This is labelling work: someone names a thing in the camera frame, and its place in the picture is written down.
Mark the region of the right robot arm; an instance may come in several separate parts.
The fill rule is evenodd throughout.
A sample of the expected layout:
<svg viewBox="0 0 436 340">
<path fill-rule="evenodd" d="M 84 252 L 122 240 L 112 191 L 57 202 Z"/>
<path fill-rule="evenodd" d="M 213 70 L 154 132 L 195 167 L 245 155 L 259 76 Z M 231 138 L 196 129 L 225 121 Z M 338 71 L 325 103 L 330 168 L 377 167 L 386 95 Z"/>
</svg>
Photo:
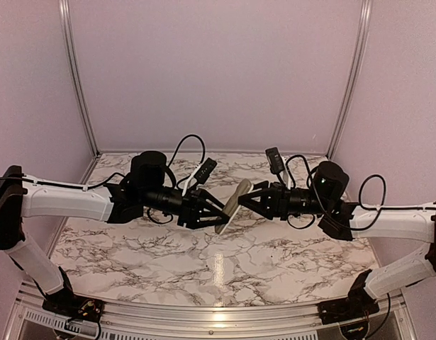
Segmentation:
<svg viewBox="0 0 436 340">
<path fill-rule="evenodd" d="M 423 242 L 402 259 L 359 274 L 349 297 L 342 301 L 342 311 L 348 317 L 359 316 L 370 300 L 436 277 L 436 201 L 412 207 L 346 202 L 342 195 L 350 178 L 339 165 L 322 161 L 310 173 L 308 188 L 286 188 L 265 181 L 240 196 L 238 202 L 268 220 L 312 215 L 333 239 L 385 237 Z"/>
</svg>

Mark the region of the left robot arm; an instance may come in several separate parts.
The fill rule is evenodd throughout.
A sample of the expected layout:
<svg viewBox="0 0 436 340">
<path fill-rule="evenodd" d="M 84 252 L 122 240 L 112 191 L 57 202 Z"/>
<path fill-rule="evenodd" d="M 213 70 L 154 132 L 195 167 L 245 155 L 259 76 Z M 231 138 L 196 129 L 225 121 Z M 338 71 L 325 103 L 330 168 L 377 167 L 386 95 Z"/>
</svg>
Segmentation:
<svg viewBox="0 0 436 340">
<path fill-rule="evenodd" d="M 23 231 L 25 217 L 76 217 L 125 224 L 158 210 L 177 217 L 190 230 L 225 225 L 230 216 L 224 204 L 200 186 L 216 167 L 207 159 L 194 173 L 196 183 L 180 191 L 162 152 L 146 151 L 132 158 L 130 171 L 120 183 L 94 186 L 48 182 L 26 176 L 20 166 L 10 166 L 0 178 L 0 251 L 5 252 L 52 298 L 65 315 L 75 315 L 80 299 L 66 275 Z"/>
</svg>

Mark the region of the left aluminium frame post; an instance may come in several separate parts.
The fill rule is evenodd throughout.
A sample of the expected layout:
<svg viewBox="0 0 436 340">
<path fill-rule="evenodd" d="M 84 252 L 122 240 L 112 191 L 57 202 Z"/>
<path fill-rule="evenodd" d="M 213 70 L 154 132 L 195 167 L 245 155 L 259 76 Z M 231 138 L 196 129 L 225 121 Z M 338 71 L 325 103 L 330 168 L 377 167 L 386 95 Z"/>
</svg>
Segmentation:
<svg viewBox="0 0 436 340">
<path fill-rule="evenodd" d="M 100 155 L 100 151 L 91 124 L 91 118 L 86 104 L 86 97 L 84 94 L 84 89 L 80 77 L 76 47 L 74 44 L 74 33 L 72 27 L 72 18 L 70 13 L 69 1 L 59 0 L 58 4 L 59 4 L 59 11 L 60 11 L 61 25 L 62 25 L 62 34 L 65 41 L 65 50 L 66 50 L 67 61 L 69 65 L 69 72 L 72 78 L 72 85 L 74 89 L 74 95 L 77 100 L 79 115 L 82 124 L 84 126 L 84 132 L 91 154 L 94 157 L 98 157 Z"/>
</svg>

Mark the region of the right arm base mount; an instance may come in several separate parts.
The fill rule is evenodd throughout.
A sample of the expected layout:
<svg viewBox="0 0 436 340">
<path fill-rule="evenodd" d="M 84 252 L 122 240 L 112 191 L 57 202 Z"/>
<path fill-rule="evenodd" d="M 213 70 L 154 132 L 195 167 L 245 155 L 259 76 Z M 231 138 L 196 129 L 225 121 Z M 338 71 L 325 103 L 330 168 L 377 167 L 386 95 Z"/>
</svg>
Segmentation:
<svg viewBox="0 0 436 340">
<path fill-rule="evenodd" d="M 323 324 L 368 317 L 379 312 L 379 310 L 379 305 L 375 300 L 362 297 L 344 297 L 318 304 L 318 314 Z"/>
</svg>

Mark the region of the aluminium frame post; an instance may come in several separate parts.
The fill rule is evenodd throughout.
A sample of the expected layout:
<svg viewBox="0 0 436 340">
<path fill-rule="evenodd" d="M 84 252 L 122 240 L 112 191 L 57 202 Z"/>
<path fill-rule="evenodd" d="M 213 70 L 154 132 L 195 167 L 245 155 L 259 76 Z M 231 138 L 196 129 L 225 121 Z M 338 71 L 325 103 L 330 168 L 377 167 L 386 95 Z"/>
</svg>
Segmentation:
<svg viewBox="0 0 436 340">
<path fill-rule="evenodd" d="M 326 157 L 329 159 L 332 159 L 337 153 L 337 149 L 345 129 L 345 123 L 350 114 L 350 107 L 352 105 L 354 91 L 356 89 L 359 74 L 362 70 L 364 54 L 367 47 L 372 6 L 373 1 L 362 1 L 359 14 L 359 23 L 357 27 L 357 36 L 354 45 L 354 52 L 350 64 L 350 72 L 347 78 L 345 91 L 341 100 L 335 127 L 333 129 L 330 143 L 328 145 L 328 150 L 326 153 Z"/>
<path fill-rule="evenodd" d="M 67 61 L 69 65 L 69 72 L 72 78 L 72 85 L 74 89 L 74 95 L 77 100 L 79 115 L 82 124 L 84 126 L 84 132 L 91 154 L 94 157 L 98 157 L 100 155 L 100 151 L 91 124 L 91 118 L 86 104 L 86 97 L 84 94 L 84 89 L 80 77 L 76 47 L 74 44 L 74 33 L 72 27 L 72 18 L 70 13 L 69 1 L 59 0 L 58 4 L 59 4 L 59 11 L 60 11 L 61 25 L 62 25 L 62 34 L 65 41 L 65 50 L 66 50 Z"/>
</svg>

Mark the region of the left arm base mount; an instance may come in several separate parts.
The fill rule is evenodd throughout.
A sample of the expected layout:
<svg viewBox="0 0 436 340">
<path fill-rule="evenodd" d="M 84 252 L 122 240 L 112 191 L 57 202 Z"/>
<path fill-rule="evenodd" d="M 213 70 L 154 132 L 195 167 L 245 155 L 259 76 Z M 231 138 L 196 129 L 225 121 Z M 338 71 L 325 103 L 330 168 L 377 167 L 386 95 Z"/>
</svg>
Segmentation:
<svg viewBox="0 0 436 340">
<path fill-rule="evenodd" d="M 104 301 L 77 295 L 65 271 L 59 267 L 63 286 L 56 293 L 42 293 L 44 297 L 43 309 L 64 315 L 72 320 L 80 319 L 89 322 L 100 322 L 104 310 Z"/>
</svg>

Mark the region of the grey remote control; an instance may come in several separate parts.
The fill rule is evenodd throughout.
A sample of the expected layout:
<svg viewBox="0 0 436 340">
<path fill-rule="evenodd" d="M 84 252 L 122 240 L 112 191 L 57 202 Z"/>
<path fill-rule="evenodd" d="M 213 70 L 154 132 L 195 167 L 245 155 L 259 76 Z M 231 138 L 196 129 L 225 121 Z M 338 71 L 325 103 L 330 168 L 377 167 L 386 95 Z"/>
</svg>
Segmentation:
<svg viewBox="0 0 436 340">
<path fill-rule="evenodd" d="M 216 234 L 222 234 L 225 229 L 230 225 L 230 223 L 234 220 L 237 215 L 238 210 L 241 208 L 241 205 L 238 202 L 238 198 L 240 196 L 246 195 L 252 191 L 254 185 L 252 182 L 245 178 L 243 179 L 235 189 L 234 193 L 229 197 L 227 203 L 223 208 L 223 212 L 229 217 L 229 220 L 224 224 L 215 226 L 214 230 Z"/>
</svg>

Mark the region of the front aluminium rail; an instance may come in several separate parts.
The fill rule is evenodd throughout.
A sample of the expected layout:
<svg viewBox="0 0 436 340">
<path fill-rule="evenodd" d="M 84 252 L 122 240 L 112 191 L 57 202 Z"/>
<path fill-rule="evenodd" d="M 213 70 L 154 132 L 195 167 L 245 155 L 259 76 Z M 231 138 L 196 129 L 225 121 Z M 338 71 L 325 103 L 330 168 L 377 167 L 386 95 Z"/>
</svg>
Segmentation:
<svg viewBox="0 0 436 340">
<path fill-rule="evenodd" d="M 99 323 L 69 320 L 42 308 L 34 283 L 23 282 L 5 339 L 416 339 L 401 293 L 374 314 L 330 321 L 323 302 L 258 307 L 151 305 L 105 299 Z"/>
</svg>

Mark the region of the right aluminium frame post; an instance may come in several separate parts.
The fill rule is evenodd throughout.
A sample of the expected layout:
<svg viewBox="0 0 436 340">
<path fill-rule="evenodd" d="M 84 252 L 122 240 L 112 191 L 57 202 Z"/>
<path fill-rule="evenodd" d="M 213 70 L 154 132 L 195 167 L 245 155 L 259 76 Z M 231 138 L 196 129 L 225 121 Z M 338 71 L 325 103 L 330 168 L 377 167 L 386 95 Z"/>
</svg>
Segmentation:
<svg viewBox="0 0 436 340">
<path fill-rule="evenodd" d="M 362 1 L 359 14 L 359 23 L 357 27 L 357 36 L 354 45 L 354 52 L 350 64 L 350 72 L 347 78 L 345 91 L 341 100 L 335 127 L 333 129 L 330 143 L 328 145 L 328 150 L 326 153 L 326 157 L 329 159 L 332 159 L 337 153 L 337 149 L 345 129 L 345 123 L 350 114 L 350 107 L 352 105 L 354 91 L 356 89 L 359 74 L 362 70 L 364 54 L 367 47 L 372 6 L 373 1 Z"/>
</svg>

